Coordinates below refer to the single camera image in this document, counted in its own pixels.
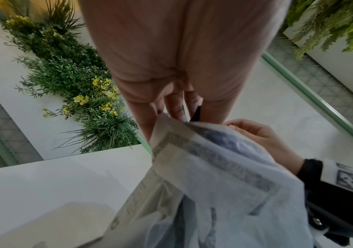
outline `hand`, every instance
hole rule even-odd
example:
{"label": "hand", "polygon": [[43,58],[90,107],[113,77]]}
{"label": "hand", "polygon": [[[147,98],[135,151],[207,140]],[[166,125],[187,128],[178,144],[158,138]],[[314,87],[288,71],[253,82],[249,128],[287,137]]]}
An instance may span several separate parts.
{"label": "hand", "polygon": [[296,175],[300,171],[304,159],[289,148],[269,126],[244,119],[227,121],[224,124],[260,144],[278,164],[291,173]]}
{"label": "hand", "polygon": [[164,105],[223,123],[290,0],[80,0],[97,49],[147,140]]}

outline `foliage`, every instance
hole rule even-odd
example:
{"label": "foliage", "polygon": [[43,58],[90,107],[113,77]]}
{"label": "foliage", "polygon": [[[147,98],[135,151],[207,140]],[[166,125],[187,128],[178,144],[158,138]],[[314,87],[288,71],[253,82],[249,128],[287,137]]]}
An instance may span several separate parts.
{"label": "foliage", "polygon": [[321,0],[315,8],[316,12],[304,23],[293,40],[297,42],[312,33],[295,51],[297,58],[301,58],[322,41],[321,49],[326,51],[344,36],[347,36],[347,47],[342,51],[353,51],[353,0]]}
{"label": "foliage", "polygon": [[44,117],[73,117],[83,126],[68,132],[74,136],[59,147],[81,143],[81,152],[86,153],[138,144],[137,124],[127,116],[106,66],[94,48],[76,40],[82,24],[73,17],[69,1],[57,0],[54,5],[48,1],[40,15],[27,14],[31,9],[27,0],[10,2],[27,6],[13,7],[19,13],[13,16],[0,14],[0,24],[15,46],[37,56],[17,59],[30,71],[17,89],[35,98],[60,95],[61,108],[44,109]]}
{"label": "foliage", "polygon": [[285,24],[291,27],[295,22],[297,22],[303,15],[304,11],[314,2],[315,0],[297,0],[293,1],[291,7],[289,8],[288,14],[285,18]]}

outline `white plastic bag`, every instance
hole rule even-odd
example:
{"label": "white plastic bag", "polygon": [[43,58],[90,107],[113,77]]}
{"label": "white plastic bag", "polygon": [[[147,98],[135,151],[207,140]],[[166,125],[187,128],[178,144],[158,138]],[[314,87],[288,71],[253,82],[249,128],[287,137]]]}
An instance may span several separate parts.
{"label": "white plastic bag", "polygon": [[98,248],[312,248],[303,183],[222,125],[158,118],[153,166]]}

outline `tiled floor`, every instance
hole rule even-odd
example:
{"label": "tiled floor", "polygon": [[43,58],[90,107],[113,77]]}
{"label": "tiled floor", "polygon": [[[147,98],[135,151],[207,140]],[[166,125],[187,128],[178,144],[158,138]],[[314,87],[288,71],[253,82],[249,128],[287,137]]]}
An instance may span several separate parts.
{"label": "tiled floor", "polygon": [[0,140],[19,164],[43,160],[1,105]]}
{"label": "tiled floor", "polygon": [[353,124],[353,92],[309,56],[296,61],[291,54],[296,47],[279,33],[267,52]]}

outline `wristband tag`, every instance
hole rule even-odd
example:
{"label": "wristband tag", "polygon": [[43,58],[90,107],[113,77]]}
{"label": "wristband tag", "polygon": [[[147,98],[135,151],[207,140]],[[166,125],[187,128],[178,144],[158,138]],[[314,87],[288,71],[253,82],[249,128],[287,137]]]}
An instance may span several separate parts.
{"label": "wristband tag", "polygon": [[353,192],[353,168],[336,163],[332,160],[323,160],[323,170],[320,180],[325,183]]}

